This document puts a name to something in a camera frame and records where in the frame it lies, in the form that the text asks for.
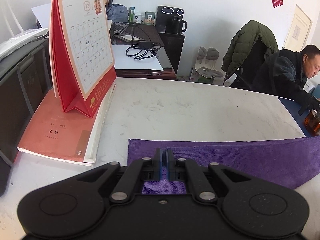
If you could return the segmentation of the black cabinet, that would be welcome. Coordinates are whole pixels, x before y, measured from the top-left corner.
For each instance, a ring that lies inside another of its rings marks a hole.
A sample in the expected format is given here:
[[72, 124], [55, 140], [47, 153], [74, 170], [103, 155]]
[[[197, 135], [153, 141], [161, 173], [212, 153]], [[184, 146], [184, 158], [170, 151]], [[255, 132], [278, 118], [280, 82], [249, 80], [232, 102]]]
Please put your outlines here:
[[177, 35], [171, 33], [158, 33], [163, 44], [170, 63], [177, 74], [178, 66], [180, 64], [181, 53], [185, 40], [185, 35]]

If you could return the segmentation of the black kettle appliance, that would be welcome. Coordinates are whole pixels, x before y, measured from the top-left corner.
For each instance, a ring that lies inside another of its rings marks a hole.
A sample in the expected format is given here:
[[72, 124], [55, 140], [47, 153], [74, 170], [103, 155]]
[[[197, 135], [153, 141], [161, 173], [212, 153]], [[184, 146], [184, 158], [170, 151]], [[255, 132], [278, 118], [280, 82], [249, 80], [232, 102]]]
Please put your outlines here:
[[158, 33], [165, 33], [172, 19], [183, 19], [184, 9], [159, 5], [156, 12], [155, 28]]

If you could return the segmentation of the purple microfiber towel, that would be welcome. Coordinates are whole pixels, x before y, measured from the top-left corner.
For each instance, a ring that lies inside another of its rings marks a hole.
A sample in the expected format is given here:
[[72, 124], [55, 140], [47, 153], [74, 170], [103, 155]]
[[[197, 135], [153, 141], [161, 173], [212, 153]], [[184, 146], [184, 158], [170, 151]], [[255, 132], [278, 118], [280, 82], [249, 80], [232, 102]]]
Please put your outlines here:
[[176, 159], [193, 159], [200, 166], [220, 163], [289, 189], [296, 189], [319, 174], [317, 137], [225, 142], [130, 139], [127, 162], [152, 158], [158, 148], [172, 150]]

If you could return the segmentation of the white paper sheet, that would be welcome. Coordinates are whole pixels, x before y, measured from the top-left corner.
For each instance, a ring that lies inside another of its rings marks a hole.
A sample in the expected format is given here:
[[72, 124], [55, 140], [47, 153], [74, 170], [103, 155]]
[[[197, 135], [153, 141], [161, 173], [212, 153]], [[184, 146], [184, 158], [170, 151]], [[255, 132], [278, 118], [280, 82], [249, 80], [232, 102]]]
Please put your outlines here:
[[150, 57], [147, 59], [138, 60], [134, 57], [126, 55], [126, 51], [130, 45], [112, 45], [115, 70], [159, 70], [163, 71], [161, 64], [157, 57]]

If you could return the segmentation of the red desk calendar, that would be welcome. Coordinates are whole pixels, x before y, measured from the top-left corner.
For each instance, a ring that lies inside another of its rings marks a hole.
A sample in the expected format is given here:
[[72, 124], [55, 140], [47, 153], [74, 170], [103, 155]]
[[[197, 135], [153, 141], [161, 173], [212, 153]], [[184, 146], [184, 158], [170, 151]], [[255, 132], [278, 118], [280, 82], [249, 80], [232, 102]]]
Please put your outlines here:
[[49, 55], [63, 111], [92, 118], [116, 79], [104, 0], [52, 0]]

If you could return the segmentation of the seated man in black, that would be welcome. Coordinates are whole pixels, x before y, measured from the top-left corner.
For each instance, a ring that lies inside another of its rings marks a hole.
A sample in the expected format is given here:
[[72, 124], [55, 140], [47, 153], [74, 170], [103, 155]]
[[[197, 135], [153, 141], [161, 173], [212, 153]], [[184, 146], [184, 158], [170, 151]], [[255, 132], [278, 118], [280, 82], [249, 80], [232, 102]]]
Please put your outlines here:
[[319, 100], [304, 90], [307, 80], [318, 73], [318, 47], [310, 44], [300, 52], [282, 49], [261, 65], [253, 79], [252, 89], [294, 100], [310, 111], [319, 111]]

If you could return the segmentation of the grey plush slippers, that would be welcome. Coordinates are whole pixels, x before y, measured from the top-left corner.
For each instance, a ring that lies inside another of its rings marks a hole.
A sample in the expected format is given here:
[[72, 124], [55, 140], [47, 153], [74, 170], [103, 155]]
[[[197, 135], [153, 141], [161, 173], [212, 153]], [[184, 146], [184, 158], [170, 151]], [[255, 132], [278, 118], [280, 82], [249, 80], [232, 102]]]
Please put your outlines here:
[[222, 78], [223, 74], [215, 68], [215, 61], [218, 58], [219, 52], [217, 49], [200, 47], [195, 62], [195, 70], [207, 79]]

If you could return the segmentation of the glass teapot with tea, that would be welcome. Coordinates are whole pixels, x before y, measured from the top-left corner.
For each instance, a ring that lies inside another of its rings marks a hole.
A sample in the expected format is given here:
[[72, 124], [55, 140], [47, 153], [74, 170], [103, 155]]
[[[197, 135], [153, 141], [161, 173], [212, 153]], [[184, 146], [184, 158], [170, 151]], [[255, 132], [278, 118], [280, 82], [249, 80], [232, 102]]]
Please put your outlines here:
[[305, 136], [319, 136], [319, 109], [304, 105], [300, 107], [298, 114], [305, 117], [300, 126]]

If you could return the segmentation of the dark wooden desk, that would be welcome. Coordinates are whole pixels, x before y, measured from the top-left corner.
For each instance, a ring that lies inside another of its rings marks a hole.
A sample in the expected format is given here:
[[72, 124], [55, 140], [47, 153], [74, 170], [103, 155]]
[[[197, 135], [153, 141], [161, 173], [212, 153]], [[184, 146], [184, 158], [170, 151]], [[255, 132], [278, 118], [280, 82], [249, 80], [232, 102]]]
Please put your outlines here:
[[112, 45], [130, 45], [126, 55], [142, 60], [157, 57], [163, 71], [159, 70], [116, 70], [117, 77], [134, 77], [144, 79], [176, 80], [176, 73], [165, 52], [164, 44], [153, 25], [129, 23], [121, 34], [117, 33], [120, 24], [111, 27]]

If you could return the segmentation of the black mug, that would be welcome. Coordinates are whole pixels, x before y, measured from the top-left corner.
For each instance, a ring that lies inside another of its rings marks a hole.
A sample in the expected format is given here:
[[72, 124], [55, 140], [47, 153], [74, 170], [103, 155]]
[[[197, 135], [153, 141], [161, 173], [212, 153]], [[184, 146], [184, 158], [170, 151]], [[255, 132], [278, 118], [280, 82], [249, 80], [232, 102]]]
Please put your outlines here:
[[187, 22], [185, 20], [174, 18], [171, 23], [171, 32], [173, 34], [181, 35], [187, 30]]

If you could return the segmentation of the blue bag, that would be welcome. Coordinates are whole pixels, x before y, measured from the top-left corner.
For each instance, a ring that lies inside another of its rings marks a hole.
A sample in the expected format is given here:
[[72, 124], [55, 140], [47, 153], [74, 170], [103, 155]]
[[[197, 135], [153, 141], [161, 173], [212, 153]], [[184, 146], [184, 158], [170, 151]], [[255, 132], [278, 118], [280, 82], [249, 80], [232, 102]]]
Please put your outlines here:
[[128, 9], [126, 6], [121, 4], [112, 4], [106, 10], [107, 19], [112, 22], [128, 22]]

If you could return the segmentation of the blue table mat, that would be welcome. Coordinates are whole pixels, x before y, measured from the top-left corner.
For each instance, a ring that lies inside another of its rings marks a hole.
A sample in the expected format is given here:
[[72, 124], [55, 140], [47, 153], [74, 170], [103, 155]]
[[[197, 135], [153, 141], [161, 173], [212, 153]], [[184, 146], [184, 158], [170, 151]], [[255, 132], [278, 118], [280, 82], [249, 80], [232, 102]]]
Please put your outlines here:
[[295, 101], [285, 99], [285, 98], [278, 98], [279, 101], [284, 105], [284, 107], [287, 109], [287, 111], [291, 114], [291, 116], [294, 118], [298, 126], [301, 126], [301, 122], [305, 118], [304, 116], [299, 116], [298, 111], [300, 109], [300, 105], [297, 104]]

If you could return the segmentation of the green puffer jacket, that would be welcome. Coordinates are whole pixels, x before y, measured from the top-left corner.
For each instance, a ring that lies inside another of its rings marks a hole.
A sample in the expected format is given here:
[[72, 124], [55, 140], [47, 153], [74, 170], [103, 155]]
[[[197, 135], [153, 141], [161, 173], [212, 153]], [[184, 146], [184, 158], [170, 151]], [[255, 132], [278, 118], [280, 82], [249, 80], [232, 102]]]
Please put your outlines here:
[[264, 59], [279, 51], [272, 31], [262, 23], [250, 20], [232, 38], [223, 57], [221, 69], [226, 73], [225, 80], [232, 77], [236, 70], [242, 66], [259, 40], [266, 47], [266, 51], [263, 54]]

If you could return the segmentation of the red cover book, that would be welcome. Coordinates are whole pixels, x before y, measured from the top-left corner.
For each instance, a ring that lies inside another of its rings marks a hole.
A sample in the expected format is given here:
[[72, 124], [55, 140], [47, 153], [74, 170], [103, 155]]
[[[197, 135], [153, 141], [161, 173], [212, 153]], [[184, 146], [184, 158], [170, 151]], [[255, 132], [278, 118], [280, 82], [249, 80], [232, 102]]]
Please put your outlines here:
[[49, 90], [29, 121], [17, 149], [52, 160], [93, 166], [115, 88], [113, 83], [92, 118], [76, 110], [63, 113], [54, 91]]

